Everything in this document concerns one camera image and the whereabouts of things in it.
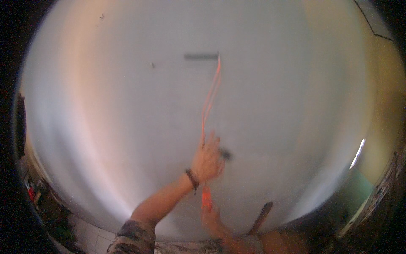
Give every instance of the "bracelet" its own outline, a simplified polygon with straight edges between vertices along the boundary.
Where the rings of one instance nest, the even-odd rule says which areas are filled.
[[[199,187],[199,180],[197,179],[197,177],[193,174],[192,170],[190,168],[188,168],[185,173],[188,175],[190,181],[193,184],[193,188],[194,188],[194,194],[196,195],[196,191],[197,191],[197,187]]]

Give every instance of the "white tile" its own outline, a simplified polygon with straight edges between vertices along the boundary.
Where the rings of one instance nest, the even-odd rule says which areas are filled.
[[[86,249],[84,249],[84,252],[85,252],[86,254],[96,254],[96,252],[95,252],[94,250],[89,249],[88,247],[87,247]]]
[[[72,227],[75,227],[76,222],[78,221],[78,217],[74,215],[73,213],[69,214],[68,216],[68,224],[71,225]]]
[[[115,233],[108,232],[104,229],[100,229],[99,236],[104,237],[110,241],[114,241],[114,237],[116,236]]]
[[[91,250],[96,250],[97,234],[92,232],[90,228],[87,228],[83,236],[83,245]]]
[[[97,237],[97,243],[96,243],[96,253],[97,254],[105,254],[107,251],[107,248],[109,247],[110,244],[112,244],[113,241],[110,241],[106,238],[101,237],[100,235]]]
[[[100,228],[98,228],[90,223],[87,224],[87,229],[95,234],[99,234],[99,231],[100,231]]]
[[[76,236],[76,240],[82,242],[83,241],[83,235],[84,232],[86,231],[87,228],[87,222],[85,222],[82,219],[78,219],[78,221],[75,224],[75,228],[73,229],[73,233]]]

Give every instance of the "orange wire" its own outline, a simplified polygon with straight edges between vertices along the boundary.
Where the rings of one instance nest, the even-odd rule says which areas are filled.
[[[207,94],[206,100],[203,105],[203,110],[202,110],[202,137],[204,136],[205,122],[207,120],[207,117],[210,114],[211,108],[213,107],[213,101],[217,94],[218,87],[220,86],[220,83],[221,83],[220,70],[221,70],[221,61],[220,61],[220,56],[218,56],[216,74],[214,75],[213,83],[210,87],[209,93]]]

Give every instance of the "dark object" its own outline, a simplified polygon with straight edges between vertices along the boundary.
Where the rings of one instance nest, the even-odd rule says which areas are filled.
[[[274,205],[273,202],[269,202],[263,206],[261,213],[258,215],[258,218],[255,220],[253,227],[248,232],[248,235],[255,235],[257,233],[258,229],[265,222],[266,217],[268,216],[269,212],[271,211],[271,208],[273,205]]]
[[[185,60],[217,60],[218,52],[216,54],[184,54]]]
[[[24,97],[21,94],[17,97],[17,113],[15,119],[16,131],[17,131],[17,152],[18,158],[24,156],[24,147],[26,139],[26,114],[24,107]]]
[[[221,157],[226,161],[231,161],[233,159],[233,155],[228,150],[224,148],[219,148],[218,150],[220,151]]]
[[[199,180],[198,180],[197,177],[192,173],[192,171],[190,170],[190,168],[188,168],[185,172],[186,172],[186,174],[188,175],[190,181],[191,181],[192,184],[193,184],[194,194],[196,195],[197,187],[199,187]]]

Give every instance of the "red object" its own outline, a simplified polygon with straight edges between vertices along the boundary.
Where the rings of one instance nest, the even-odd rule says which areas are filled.
[[[208,186],[203,187],[202,209],[203,207],[208,207],[209,211],[212,210],[212,194],[210,193],[210,188]]]
[[[35,192],[32,187],[28,189],[28,195],[30,196],[31,201],[34,202]]]

